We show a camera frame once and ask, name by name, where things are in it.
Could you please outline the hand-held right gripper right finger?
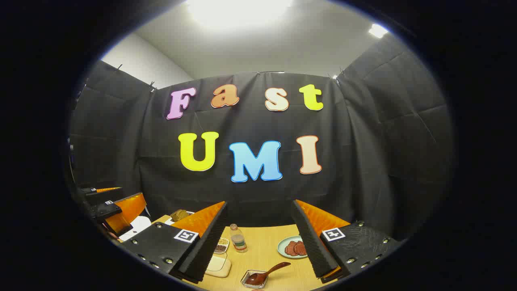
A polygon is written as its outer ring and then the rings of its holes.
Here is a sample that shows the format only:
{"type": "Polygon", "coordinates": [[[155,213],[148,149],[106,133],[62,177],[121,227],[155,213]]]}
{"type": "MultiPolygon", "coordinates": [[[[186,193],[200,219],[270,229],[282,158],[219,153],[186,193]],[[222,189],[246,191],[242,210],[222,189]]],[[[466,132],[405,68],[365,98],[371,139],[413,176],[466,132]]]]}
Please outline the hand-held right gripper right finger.
{"type": "Polygon", "coordinates": [[[290,213],[317,279],[340,280],[378,264],[401,242],[364,221],[349,223],[301,200],[290,213]]]}

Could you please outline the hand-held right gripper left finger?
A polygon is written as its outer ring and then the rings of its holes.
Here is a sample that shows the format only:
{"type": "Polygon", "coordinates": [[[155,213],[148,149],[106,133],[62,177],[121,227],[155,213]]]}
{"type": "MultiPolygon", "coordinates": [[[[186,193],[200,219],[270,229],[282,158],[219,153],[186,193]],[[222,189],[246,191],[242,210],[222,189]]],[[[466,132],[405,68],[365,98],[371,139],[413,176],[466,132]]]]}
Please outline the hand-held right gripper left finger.
{"type": "Polygon", "coordinates": [[[221,201],[172,225],[155,222],[121,246],[150,267],[197,284],[226,224],[227,203],[221,201]]]}

